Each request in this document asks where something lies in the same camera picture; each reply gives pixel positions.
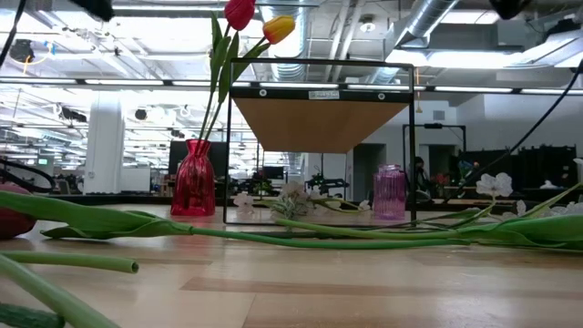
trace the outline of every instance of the person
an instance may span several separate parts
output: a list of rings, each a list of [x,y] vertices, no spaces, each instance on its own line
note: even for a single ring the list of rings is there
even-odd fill
[[[427,172],[424,169],[425,162],[423,161],[422,158],[417,156],[414,159],[414,164],[415,164],[415,172],[412,173],[411,169],[409,169],[407,172],[407,177],[408,177],[408,179],[415,180],[415,186],[417,187],[417,190],[428,192],[429,191],[429,178],[427,176]]]

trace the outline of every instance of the label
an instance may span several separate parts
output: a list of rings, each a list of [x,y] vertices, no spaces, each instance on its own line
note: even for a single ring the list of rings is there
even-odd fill
[[[310,100],[340,99],[340,91],[338,90],[310,91],[308,97]]]

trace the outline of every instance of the yellow tulip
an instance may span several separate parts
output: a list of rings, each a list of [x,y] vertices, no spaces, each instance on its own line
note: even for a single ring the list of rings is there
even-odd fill
[[[279,16],[265,23],[263,26],[263,35],[272,45],[277,45],[293,32],[294,28],[295,22],[292,16]]]

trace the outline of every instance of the red tulip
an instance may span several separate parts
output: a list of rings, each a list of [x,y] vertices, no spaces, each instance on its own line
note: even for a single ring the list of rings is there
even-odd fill
[[[30,194],[18,186],[0,184],[1,191],[10,191],[21,194]],[[35,226],[36,220],[17,211],[0,207],[0,240],[11,239],[20,234],[29,232]]]
[[[225,5],[225,17],[229,25],[241,31],[255,15],[255,0],[230,0]]]

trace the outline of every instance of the wooden panel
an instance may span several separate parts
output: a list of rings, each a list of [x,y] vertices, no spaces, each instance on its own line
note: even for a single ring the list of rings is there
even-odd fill
[[[346,153],[407,104],[235,98],[267,151]]]

